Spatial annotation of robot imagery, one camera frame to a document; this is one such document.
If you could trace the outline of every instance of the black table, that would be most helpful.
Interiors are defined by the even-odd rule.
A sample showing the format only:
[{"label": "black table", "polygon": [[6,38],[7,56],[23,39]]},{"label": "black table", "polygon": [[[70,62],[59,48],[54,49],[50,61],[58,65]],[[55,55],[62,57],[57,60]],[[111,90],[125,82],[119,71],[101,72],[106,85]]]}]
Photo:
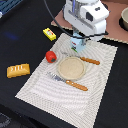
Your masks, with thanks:
[{"label": "black table", "polygon": [[[65,0],[47,0],[56,16]],[[28,0],[0,19],[0,104],[33,118],[50,128],[75,128],[65,121],[42,111],[15,95],[53,46],[43,30],[50,28],[57,36],[58,27],[51,26],[52,18],[43,0]],[[128,45],[102,39],[100,42],[118,47],[114,63],[97,113],[94,128],[128,128]],[[7,78],[9,66],[30,64],[30,75]]]}]

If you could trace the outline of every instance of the round plate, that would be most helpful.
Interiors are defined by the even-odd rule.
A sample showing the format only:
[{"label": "round plate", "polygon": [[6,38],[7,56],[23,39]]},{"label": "round plate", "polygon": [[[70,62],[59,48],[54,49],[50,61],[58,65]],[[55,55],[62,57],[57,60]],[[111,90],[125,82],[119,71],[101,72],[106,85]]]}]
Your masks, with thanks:
[{"label": "round plate", "polygon": [[67,80],[76,80],[85,74],[85,64],[78,57],[67,57],[58,65],[60,76]]}]

